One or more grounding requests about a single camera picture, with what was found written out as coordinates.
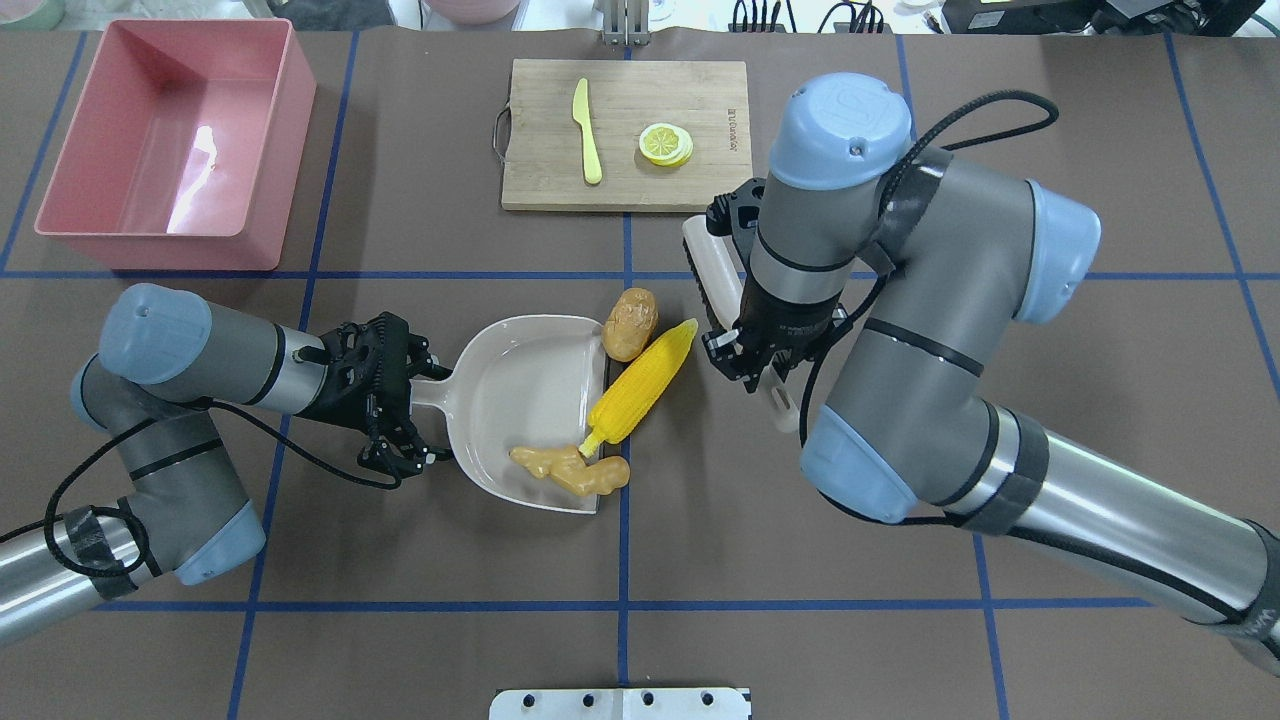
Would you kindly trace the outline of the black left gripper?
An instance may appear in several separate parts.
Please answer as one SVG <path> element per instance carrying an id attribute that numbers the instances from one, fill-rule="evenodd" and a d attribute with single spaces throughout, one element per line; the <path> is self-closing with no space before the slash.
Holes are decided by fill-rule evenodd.
<path id="1" fill-rule="evenodd" d="M 367 436 L 358 465 L 390 479 L 360 477 L 360 486 L 398 489 L 453 459 L 451 447 L 426 442 L 411 420 L 411 379 L 444 380 L 453 373 L 429 352 L 428 338 L 411 333 L 403 318 L 381 313 L 362 324 L 344 323 L 320 342 L 298 351 L 300 361 L 323 369 L 317 395 L 300 415 Z"/>

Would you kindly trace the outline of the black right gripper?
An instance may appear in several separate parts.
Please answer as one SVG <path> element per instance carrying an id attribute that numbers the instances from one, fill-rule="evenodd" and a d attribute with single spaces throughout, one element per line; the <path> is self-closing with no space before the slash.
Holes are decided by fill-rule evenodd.
<path id="1" fill-rule="evenodd" d="M 759 215 L 765 192 L 764 178 L 751 178 L 736 190 L 719 193 L 707 205 L 707 231 L 718 237 L 730 237 L 737 251 L 742 269 L 750 264 L 756 241 Z M 741 383 L 748 393 L 755 393 L 759 369 L 753 357 L 739 347 L 739 329 L 709 331 L 701 336 L 701 346 L 712 366 L 726 379 Z M 773 360 L 778 378 L 790 386 L 804 386 L 812 375 L 809 360 Z"/>

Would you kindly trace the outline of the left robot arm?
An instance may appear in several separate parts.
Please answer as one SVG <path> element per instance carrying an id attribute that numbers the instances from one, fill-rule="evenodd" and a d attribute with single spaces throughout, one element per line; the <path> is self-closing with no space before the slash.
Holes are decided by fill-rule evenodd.
<path id="1" fill-rule="evenodd" d="M 366 487 L 394 489 L 451 456 L 411 418 L 411 382 L 451 370 L 407 323 L 383 313 L 315 337 L 182 290 L 134 284 L 110 309 L 99 351 L 72 382 L 79 416 L 118 452 L 133 489 L 60 510 L 3 537 L 3 643 L 173 574 L 195 585 L 265 544 L 253 502 L 210 416 L 260 407 L 358 432 Z"/>

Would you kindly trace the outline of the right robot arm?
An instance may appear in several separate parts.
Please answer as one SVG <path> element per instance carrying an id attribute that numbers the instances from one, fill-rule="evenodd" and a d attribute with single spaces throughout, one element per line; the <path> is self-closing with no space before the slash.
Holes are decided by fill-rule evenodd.
<path id="1" fill-rule="evenodd" d="M 934 140 L 1000 101 L 982 95 L 911 137 L 906 100 L 856 73 L 790 97 L 765 178 L 707 208 L 704 237 L 732 241 L 746 278 L 733 320 L 703 338 L 713 365 L 754 392 L 774 369 L 820 366 L 858 333 L 814 421 L 803 475 L 864 521 L 1010 537 L 1129 585 L 1277 673 L 1277 537 L 983 400 L 978 382 L 1014 322 L 1069 302 L 1100 246 L 1096 213 L 957 156 Z"/>

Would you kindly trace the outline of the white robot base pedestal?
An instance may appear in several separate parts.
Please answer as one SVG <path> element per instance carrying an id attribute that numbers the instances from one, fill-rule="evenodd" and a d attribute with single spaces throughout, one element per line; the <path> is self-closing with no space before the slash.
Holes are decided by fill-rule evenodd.
<path id="1" fill-rule="evenodd" d="M 489 719 L 751 719 L 749 689 L 650 687 L 508 689 Z"/>

